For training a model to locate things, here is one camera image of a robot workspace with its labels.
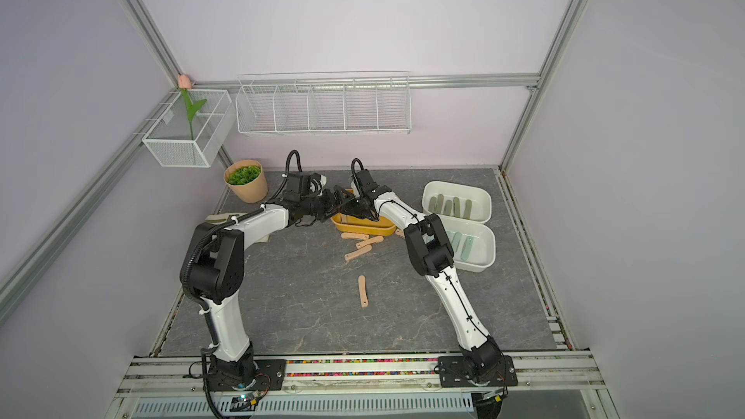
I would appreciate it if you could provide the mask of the yellow plastic basin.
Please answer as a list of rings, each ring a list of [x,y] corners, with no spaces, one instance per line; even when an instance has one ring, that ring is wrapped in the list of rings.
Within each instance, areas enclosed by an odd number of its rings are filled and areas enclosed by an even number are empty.
[[[384,217],[375,221],[337,213],[332,217],[332,222],[343,233],[387,237],[393,235],[397,230],[397,226]]]

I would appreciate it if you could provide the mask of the mint knife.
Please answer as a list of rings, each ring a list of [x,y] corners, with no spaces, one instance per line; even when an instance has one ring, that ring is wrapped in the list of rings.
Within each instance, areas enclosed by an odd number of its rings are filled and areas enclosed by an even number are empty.
[[[456,233],[455,233],[455,234],[453,235],[453,238],[452,238],[452,240],[451,240],[451,243],[452,243],[452,247],[453,247],[453,250],[454,250],[454,251],[457,251],[457,250],[458,250],[458,248],[459,248],[459,245],[460,245],[460,244],[461,244],[461,242],[462,242],[462,238],[463,238],[463,235],[462,235],[462,234],[461,234],[460,232],[456,232]]]
[[[467,236],[465,238],[465,242],[463,244],[462,252],[461,252],[461,259],[463,261],[467,261],[471,256],[471,251],[473,250],[473,237]]]

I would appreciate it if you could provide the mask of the olive knife top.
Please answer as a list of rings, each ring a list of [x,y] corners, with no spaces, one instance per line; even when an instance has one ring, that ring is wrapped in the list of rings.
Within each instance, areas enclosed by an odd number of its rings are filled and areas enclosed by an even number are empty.
[[[467,199],[465,203],[464,213],[463,213],[464,219],[470,220],[472,212],[473,212],[473,201],[471,201],[471,199]]]

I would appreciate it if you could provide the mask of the white basin with knives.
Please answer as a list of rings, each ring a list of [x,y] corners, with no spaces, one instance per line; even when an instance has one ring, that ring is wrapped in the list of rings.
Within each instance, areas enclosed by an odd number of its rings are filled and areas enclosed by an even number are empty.
[[[485,224],[492,216],[492,197],[484,189],[435,180],[422,195],[425,213],[437,213]]]

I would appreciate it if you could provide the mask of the mint knife top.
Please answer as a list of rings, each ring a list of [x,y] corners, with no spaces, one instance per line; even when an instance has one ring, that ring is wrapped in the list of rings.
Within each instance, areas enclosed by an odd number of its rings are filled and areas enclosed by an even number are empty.
[[[471,256],[471,251],[473,250],[473,237],[467,236],[465,238],[465,242],[463,244],[462,252],[461,252],[461,259],[463,261],[467,261]]]

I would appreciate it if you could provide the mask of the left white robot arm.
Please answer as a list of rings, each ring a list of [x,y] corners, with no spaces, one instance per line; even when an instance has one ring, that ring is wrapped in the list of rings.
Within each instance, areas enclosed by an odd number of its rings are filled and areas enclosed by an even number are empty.
[[[325,221],[354,200],[341,186],[328,188],[326,176],[305,172],[301,165],[292,172],[290,162],[299,160],[300,153],[290,151],[281,185],[255,211],[230,215],[220,224],[198,225],[180,270],[182,292],[199,306],[211,338],[202,350],[204,367],[227,376],[239,388],[258,376],[240,310],[244,251],[306,217],[312,224]]]

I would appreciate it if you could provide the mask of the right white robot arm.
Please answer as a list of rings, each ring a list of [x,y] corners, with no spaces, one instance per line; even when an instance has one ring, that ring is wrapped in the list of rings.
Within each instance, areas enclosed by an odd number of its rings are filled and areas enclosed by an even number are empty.
[[[481,323],[455,268],[455,249],[442,220],[409,207],[393,190],[378,184],[362,161],[351,161],[355,199],[348,213],[366,219],[390,220],[404,232],[407,255],[413,269],[435,289],[453,324],[462,356],[463,375],[484,383],[496,375],[504,353]]]

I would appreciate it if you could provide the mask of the peach plastic plant pot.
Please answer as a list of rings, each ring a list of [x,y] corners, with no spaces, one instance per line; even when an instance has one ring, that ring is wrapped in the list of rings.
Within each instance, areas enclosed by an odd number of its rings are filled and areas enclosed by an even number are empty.
[[[231,165],[223,175],[231,191],[248,204],[262,202],[269,193],[263,166],[255,160],[242,160]]]

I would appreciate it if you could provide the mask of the green artificial plant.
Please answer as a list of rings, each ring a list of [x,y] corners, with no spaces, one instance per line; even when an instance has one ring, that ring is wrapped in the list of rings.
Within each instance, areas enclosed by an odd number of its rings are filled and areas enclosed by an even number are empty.
[[[256,165],[240,167],[228,176],[227,182],[234,186],[247,185],[259,178],[261,173],[262,169]]]

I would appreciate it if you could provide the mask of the beige green work glove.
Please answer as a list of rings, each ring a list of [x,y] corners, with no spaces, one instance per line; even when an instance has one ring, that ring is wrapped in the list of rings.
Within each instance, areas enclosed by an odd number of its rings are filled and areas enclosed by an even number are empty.
[[[219,215],[208,215],[205,223],[213,226],[225,226],[227,228],[238,226],[246,220],[247,213],[220,213]]]

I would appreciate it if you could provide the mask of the small white mesh basket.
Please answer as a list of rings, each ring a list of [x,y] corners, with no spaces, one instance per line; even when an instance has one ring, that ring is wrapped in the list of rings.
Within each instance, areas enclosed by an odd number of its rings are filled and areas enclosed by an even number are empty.
[[[237,119],[224,89],[182,89],[143,137],[163,167],[209,168]]]

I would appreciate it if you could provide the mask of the artificial pink tulip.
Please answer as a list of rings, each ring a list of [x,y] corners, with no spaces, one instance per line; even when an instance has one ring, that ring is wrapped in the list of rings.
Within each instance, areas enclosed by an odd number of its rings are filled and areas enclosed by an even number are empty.
[[[178,76],[178,88],[180,89],[180,96],[182,97],[182,101],[184,101],[184,106],[186,109],[186,118],[189,127],[190,139],[194,141],[195,135],[193,129],[193,120],[199,110],[201,110],[201,108],[205,106],[207,100],[201,99],[194,101],[191,98],[190,90],[192,89],[192,81],[187,75]]]

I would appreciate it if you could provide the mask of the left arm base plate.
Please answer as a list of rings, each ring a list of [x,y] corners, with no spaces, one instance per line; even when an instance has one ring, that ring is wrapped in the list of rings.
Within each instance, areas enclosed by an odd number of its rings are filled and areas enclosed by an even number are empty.
[[[287,361],[279,358],[224,362],[211,357],[206,367],[207,386],[211,392],[281,390],[286,367]]]

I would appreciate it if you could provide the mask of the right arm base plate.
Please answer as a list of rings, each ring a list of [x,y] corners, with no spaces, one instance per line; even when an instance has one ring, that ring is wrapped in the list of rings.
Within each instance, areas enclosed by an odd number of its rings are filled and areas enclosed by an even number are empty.
[[[510,356],[502,355],[484,366],[466,356],[440,356],[434,367],[445,388],[506,387],[518,385],[516,368]]]

